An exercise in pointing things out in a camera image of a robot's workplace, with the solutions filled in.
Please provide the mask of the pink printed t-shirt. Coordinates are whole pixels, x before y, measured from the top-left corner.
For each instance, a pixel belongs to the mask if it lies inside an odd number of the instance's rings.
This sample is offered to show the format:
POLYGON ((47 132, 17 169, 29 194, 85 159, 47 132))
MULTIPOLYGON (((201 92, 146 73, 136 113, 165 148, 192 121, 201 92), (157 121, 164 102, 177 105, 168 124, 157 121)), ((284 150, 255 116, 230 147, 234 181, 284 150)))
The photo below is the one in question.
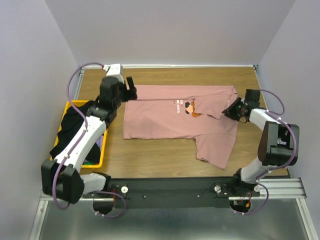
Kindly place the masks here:
POLYGON ((196 158, 225 169, 238 122, 226 110, 238 98, 233 85, 137 85, 137 99, 125 105, 123 137, 194 139, 196 158))

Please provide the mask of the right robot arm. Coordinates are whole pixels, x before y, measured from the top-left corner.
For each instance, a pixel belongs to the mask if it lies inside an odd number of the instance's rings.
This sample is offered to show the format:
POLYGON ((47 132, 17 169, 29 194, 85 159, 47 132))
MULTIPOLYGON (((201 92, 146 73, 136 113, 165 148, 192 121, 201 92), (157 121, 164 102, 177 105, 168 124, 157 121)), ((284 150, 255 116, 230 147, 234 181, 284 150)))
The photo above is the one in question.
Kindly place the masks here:
POLYGON ((244 196, 258 186, 259 180, 274 170, 294 165, 298 160, 300 128, 275 117, 268 109, 241 98, 222 113, 235 121, 245 118, 262 130, 257 157, 238 169, 229 182, 216 185, 214 190, 227 196, 244 196))

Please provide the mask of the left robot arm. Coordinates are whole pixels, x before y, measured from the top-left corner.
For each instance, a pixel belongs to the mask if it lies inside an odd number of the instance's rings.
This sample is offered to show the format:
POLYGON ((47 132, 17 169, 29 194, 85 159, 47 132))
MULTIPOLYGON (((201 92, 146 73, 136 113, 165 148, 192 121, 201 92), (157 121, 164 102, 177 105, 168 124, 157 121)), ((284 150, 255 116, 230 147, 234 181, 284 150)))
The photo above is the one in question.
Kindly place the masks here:
POLYGON ((46 195, 52 196, 55 202, 75 204, 84 194, 110 188, 110 176, 80 175, 80 170, 94 144, 116 118, 120 105, 137 98, 132 77, 128 76, 124 82, 115 76, 102 79, 99 96, 86 112, 78 132, 54 160, 45 160, 41 165, 42 190, 46 195))

